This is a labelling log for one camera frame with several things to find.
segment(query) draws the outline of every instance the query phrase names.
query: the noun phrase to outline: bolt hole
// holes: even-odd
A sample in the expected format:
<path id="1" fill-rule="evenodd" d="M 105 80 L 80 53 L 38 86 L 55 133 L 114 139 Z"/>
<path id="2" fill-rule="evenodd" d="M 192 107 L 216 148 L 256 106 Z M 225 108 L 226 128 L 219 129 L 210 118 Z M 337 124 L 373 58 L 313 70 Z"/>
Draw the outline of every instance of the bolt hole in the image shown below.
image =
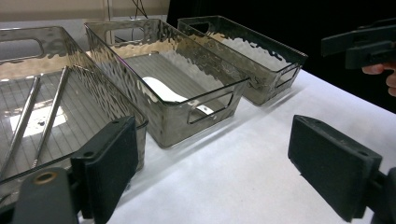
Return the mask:
<path id="1" fill-rule="evenodd" d="M 34 183 L 37 185 L 47 184 L 56 177 L 55 172 L 45 172 L 35 177 Z"/>
<path id="2" fill-rule="evenodd" d="M 363 156 L 369 156 L 369 154 L 367 154 L 367 153 L 365 153 L 365 152 L 363 152 L 363 151 L 359 151 L 358 153 L 360 153 L 360 154 L 363 155 Z"/>
<path id="3" fill-rule="evenodd" d="M 92 156 L 93 156 L 93 152 L 84 153 L 84 157 L 92 157 Z"/>

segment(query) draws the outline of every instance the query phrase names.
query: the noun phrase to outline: translucent container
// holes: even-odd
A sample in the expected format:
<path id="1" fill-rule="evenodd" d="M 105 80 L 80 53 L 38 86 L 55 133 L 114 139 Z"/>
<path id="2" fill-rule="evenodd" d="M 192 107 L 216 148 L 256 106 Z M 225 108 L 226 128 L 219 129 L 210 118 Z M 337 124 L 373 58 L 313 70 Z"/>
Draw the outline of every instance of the translucent container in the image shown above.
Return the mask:
<path id="1" fill-rule="evenodd" d="M 125 116 L 136 122 L 138 171 L 144 165 L 147 117 L 66 30 L 0 30 L 0 206 L 16 201 L 28 175 L 47 167 L 69 168 L 73 152 L 111 120 Z"/>
<path id="2" fill-rule="evenodd" d="M 181 18 L 177 29 L 245 72 L 244 92 L 263 105 L 291 87 L 307 55 L 221 16 Z"/>
<path id="3" fill-rule="evenodd" d="M 175 27 L 157 19 L 85 26 L 93 60 L 144 110 L 148 133 L 160 147 L 170 147 L 234 114 L 247 85 L 246 74 Z M 147 77 L 182 97 L 162 94 L 150 87 Z"/>

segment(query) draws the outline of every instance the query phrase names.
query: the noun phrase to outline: black clamp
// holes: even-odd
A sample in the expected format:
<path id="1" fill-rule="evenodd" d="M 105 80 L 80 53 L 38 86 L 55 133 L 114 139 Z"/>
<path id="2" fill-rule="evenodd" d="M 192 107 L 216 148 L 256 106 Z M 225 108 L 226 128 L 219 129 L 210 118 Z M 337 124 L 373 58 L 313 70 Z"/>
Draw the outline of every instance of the black clamp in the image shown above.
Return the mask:
<path id="1" fill-rule="evenodd" d="M 321 40 L 321 54 L 346 53 L 346 69 L 396 62 L 396 18 Z"/>

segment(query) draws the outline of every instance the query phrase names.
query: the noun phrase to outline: handle cutout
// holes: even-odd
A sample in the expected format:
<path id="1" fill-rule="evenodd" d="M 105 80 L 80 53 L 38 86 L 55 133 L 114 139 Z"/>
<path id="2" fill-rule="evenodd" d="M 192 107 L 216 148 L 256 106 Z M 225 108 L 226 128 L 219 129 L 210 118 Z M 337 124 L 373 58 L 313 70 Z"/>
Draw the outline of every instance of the handle cutout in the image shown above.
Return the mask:
<path id="1" fill-rule="evenodd" d="M 207 34 L 207 32 L 209 32 L 209 22 L 191 24 L 190 27 L 203 34 Z"/>
<path id="2" fill-rule="evenodd" d="M 36 58 L 44 53 L 35 39 L 9 40 L 0 42 L 0 62 Z"/>
<path id="3" fill-rule="evenodd" d="M 220 112 L 221 110 L 226 109 L 233 100 L 233 92 L 225 93 L 219 97 L 211 99 L 209 101 L 203 102 L 198 104 L 198 106 L 194 107 L 189 114 L 188 123 L 193 124 L 202 119 L 211 118 L 216 119 L 216 113 Z M 207 113 L 203 110 L 204 107 L 212 110 L 213 112 Z"/>
<path id="4" fill-rule="evenodd" d="M 142 28 L 111 30 L 106 32 L 106 36 L 111 36 L 114 45 L 122 45 L 127 42 L 141 42 L 144 38 L 144 30 Z"/>
<path id="5" fill-rule="evenodd" d="M 299 69 L 299 65 L 294 65 L 290 70 L 288 69 L 289 71 L 282 74 L 280 79 L 276 83 L 276 88 L 292 80 L 297 75 L 297 69 Z"/>

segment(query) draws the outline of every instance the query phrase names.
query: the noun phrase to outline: metal rod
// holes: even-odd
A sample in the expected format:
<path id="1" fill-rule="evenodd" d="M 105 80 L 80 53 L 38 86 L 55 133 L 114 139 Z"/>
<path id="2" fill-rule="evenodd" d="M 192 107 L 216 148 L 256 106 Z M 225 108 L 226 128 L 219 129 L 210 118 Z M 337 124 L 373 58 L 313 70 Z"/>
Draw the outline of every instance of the metal rod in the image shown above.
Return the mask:
<path id="1" fill-rule="evenodd" d="M 58 111 L 58 106 L 59 106 L 59 103 L 61 102 L 62 93 L 64 92 L 64 85 L 66 84 L 67 77 L 69 75 L 68 70 L 69 70 L 69 67 L 66 66 L 62 72 L 61 80 L 59 81 L 58 89 L 55 93 L 55 97 L 52 102 L 52 107 L 50 109 L 49 116 L 47 117 L 47 121 L 44 126 L 43 133 L 41 134 L 40 142 L 38 143 L 38 148 L 37 148 L 37 152 L 35 154 L 35 160 L 33 161 L 32 168 L 35 168 L 37 166 L 41 151 L 43 149 L 44 144 L 47 141 L 47 138 L 49 136 L 50 130 L 53 125 L 53 121 L 55 120 L 56 113 Z"/>
<path id="2" fill-rule="evenodd" d="M 27 123 L 29 121 L 29 117 L 32 113 L 33 105 L 35 104 L 35 98 L 37 96 L 38 90 L 40 89 L 39 84 L 40 84 L 40 76 L 37 76 L 37 77 L 35 77 L 32 87 L 29 90 L 29 94 L 26 99 L 25 105 L 23 107 L 20 119 L 18 120 L 17 127 L 15 129 L 14 134 L 12 135 L 11 146 L 9 147 L 9 150 L 4 158 L 4 163 L 0 170 L 0 180 L 2 180 L 4 178 L 5 171 L 7 170 L 11 156 L 12 156 L 15 148 L 17 147 L 18 143 L 20 142 L 21 137 L 24 134 Z"/>

